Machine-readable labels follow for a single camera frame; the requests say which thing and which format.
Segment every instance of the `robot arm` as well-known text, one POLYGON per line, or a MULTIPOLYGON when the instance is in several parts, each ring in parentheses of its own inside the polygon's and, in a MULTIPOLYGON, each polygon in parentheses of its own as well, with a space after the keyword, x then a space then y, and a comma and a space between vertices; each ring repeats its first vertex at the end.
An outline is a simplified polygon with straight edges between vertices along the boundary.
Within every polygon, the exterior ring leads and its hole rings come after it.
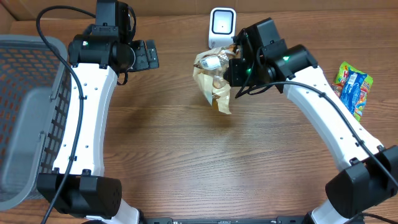
MULTIPOLYGON (((104 177, 103 164, 106 117, 114 87, 120 85, 119 74, 125 73, 125 84, 128 72, 159 67, 154 41, 145 45, 143 40, 132 40, 135 21, 134 27, 128 24, 129 11, 135 20, 127 4, 98 0, 92 34, 76 35, 69 45, 69 62, 82 85, 84 107, 72 169, 54 205, 60 213, 105 223, 139 221, 139 211, 122 199, 120 180, 104 177)), ((37 178, 37 190, 49 202, 64 178, 76 133, 81 99, 74 79, 71 88, 67 123, 53 172, 37 178)))
MULTIPOLYGON (((344 113, 350 125, 354 127, 360 138, 364 140, 368 149, 373 154, 379 152, 377 147, 382 145, 380 141, 370 135, 349 113, 345 105, 330 88, 320 67, 307 67, 294 75, 295 78, 286 81, 314 86, 316 89, 326 93, 344 113)), ((347 128, 337 111, 324 98, 319 97, 317 93, 311 90, 297 85, 284 85, 284 94, 300 108, 317 130, 333 156, 339 171, 350 167, 353 158, 363 161, 369 157, 361 147, 356 145, 357 140, 353 137, 351 131, 347 128)))

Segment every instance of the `black cable clip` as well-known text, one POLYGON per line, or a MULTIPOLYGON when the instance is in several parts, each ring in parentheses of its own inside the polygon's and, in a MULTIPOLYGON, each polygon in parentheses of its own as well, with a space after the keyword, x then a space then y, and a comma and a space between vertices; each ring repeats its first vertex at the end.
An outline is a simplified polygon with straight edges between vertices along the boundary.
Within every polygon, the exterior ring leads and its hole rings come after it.
POLYGON ((322 97, 325 97, 325 96, 326 96, 325 92, 319 94, 319 98, 322 98, 322 97))
POLYGON ((70 161, 77 161, 77 156, 74 156, 74 157, 70 156, 70 157, 69 157, 69 160, 70 160, 70 161))

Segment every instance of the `cardboard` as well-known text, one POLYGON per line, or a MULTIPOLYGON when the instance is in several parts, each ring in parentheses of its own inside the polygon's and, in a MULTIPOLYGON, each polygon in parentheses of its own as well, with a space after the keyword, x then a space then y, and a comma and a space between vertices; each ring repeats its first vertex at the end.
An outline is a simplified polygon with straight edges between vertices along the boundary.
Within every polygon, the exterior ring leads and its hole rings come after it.
MULTIPOLYGON (((341 9, 398 8, 390 0, 122 0, 133 7, 137 16, 176 16, 209 14, 215 7, 232 7, 240 12, 314 11, 341 9)), ((18 20, 34 20, 44 8, 54 5, 74 6, 95 12, 96 0, 3 0, 2 3, 18 20)), ((84 19, 79 12, 57 10, 44 18, 84 19)))
POLYGON ((0 21, 0 34, 8 34, 15 19, 2 4, 0 4, 0 21))

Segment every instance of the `basket mesh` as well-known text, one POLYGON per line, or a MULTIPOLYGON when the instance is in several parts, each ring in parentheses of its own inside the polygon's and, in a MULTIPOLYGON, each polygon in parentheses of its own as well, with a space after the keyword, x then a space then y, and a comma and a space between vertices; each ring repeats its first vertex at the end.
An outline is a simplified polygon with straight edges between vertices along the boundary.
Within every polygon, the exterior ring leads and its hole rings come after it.
MULTIPOLYGON (((26 93, 37 87, 51 87, 59 65, 60 61, 43 43, 0 41, 0 168, 7 157, 7 145, 26 93)), ((69 75, 64 75, 45 140, 39 172, 51 172, 60 149, 70 102, 70 86, 69 75)), ((4 197, 12 198, 13 192, 20 191, 20 187, 23 184, 21 185, 18 177, 7 177, 6 183, 3 182, 0 189, 0 201, 4 201, 4 197)), ((34 190, 27 198, 40 197, 34 190)))

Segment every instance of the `wood grain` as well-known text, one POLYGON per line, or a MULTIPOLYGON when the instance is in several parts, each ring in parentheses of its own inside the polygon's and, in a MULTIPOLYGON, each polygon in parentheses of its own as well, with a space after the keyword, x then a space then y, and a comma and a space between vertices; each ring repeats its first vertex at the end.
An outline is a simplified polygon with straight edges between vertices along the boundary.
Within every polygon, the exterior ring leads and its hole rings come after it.
MULTIPOLYGON (((137 16, 209 15, 215 7, 232 7, 237 13, 280 11, 324 11, 355 9, 397 9, 394 0, 123 0, 132 6, 137 16)), ((2 1, 19 21, 33 21, 49 6, 73 6, 95 13, 96 0, 8 0, 2 1)), ((56 10, 44 15, 49 19, 88 19, 75 12, 56 10)))
MULTIPOLYGON (((374 85, 361 123, 385 146, 398 143, 398 10, 239 14, 237 30, 267 17, 289 47, 308 47, 329 81, 344 60, 368 72, 374 85)), ((42 30, 68 45, 90 23, 42 21, 42 30)), ((105 175, 121 180, 130 205, 148 217, 269 218, 303 215, 326 199, 325 184, 338 173, 333 159, 284 95, 272 89, 231 100, 229 116, 201 95, 192 63, 206 50, 208 16, 137 23, 137 39, 155 40, 160 68, 132 73, 115 89, 104 143, 105 175)), ((36 35, 34 22, 14 22, 11 32, 36 35)), ((398 220, 397 200, 369 212, 398 220)), ((26 201, 0 222, 38 223, 46 207, 26 201)), ((49 219, 82 222, 57 212, 49 219)))

